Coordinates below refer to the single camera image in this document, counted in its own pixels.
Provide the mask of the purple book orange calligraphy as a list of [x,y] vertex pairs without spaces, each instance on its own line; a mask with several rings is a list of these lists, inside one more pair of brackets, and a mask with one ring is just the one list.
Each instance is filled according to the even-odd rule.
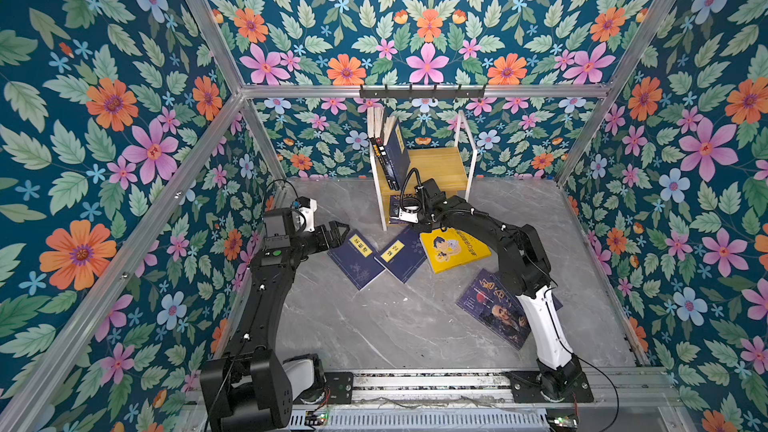
[[418,207],[421,210],[419,199],[413,194],[405,194],[403,197],[393,195],[390,197],[389,222],[391,224],[405,224],[398,219],[398,210],[401,207]]

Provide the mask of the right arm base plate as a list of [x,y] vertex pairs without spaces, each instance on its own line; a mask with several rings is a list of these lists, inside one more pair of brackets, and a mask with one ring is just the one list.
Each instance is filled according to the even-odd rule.
[[507,371],[515,403],[592,403],[595,400],[586,376],[560,377],[539,371]]

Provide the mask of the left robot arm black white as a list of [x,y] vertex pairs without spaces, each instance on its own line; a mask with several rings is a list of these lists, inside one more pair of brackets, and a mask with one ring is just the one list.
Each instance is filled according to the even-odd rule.
[[200,385],[213,431],[274,431],[288,426],[297,400],[327,397],[319,357],[282,361],[275,348],[285,300],[299,266],[311,255],[340,247],[349,225],[314,225],[307,208],[264,215],[262,246],[246,270],[251,289],[225,351],[201,369]]

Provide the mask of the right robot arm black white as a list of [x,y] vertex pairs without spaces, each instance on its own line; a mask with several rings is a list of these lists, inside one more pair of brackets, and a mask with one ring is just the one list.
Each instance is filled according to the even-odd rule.
[[496,254],[501,284],[518,298],[531,327],[542,396],[551,402],[571,398],[584,381],[583,368],[559,320],[551,264],[537,230],[505,223],[461,197],[449,197],[433,179],[418,184],[415,191],[420,207],[417,231],[453,228]]

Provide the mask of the navy book large yellow label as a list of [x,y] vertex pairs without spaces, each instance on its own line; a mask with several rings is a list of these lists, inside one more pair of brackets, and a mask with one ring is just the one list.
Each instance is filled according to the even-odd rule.
[[407,283],[426,259],[420,234],[410,227],[403,229],[376,256],[377,262],[402,283]]

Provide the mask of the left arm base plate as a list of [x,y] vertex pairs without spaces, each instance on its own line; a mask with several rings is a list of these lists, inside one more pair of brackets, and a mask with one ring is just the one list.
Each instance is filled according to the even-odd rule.
[[318,386],[302,392],[294,405],[319,407],[321,405],[349,405],[352,403],[355,375],[352,372],[326,372]]

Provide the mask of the navy book Sunzi label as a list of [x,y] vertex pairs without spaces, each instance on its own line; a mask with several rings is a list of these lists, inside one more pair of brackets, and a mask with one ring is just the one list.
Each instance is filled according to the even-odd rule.
[[410,157],[400,121],[395,116],[389,116],[384,125],[382,159],[390,189],[400,191],[410,168]]

